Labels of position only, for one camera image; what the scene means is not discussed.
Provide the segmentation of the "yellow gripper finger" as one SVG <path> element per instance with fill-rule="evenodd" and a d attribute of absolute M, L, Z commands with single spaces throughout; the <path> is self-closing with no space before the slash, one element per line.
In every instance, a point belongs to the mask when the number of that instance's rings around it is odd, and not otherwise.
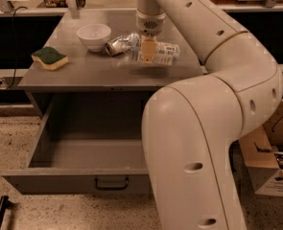
<path fill-rule="evenodd" d="M 141 56 L 145 63 L 152 63 L 156 50 L 156 39 L 150 36 L 143 36 L 141 39 Z"/>

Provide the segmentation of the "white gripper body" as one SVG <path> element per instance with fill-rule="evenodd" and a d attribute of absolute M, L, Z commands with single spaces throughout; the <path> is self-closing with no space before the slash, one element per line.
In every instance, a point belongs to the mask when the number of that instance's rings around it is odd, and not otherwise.
<path fill-rule="evenodd" d="M 137 11 L 136 27 L 142 35 L 157 36 L 163 31 L 165 19 L 165 12 L 158 15 L 147 15 Z"/>

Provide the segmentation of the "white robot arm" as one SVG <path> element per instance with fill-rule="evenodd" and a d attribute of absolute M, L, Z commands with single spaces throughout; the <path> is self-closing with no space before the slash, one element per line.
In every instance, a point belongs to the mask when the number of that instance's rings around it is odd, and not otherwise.
<path fill-rule="evenodd" d="M 247 230 L 228 151 L 279 106 L 282 72 L 210 0 L 137 0 L 139 19 L 162 15 L 208 71 L 160 88 L 144 109 L 143 149 L 162 230 Z"/>

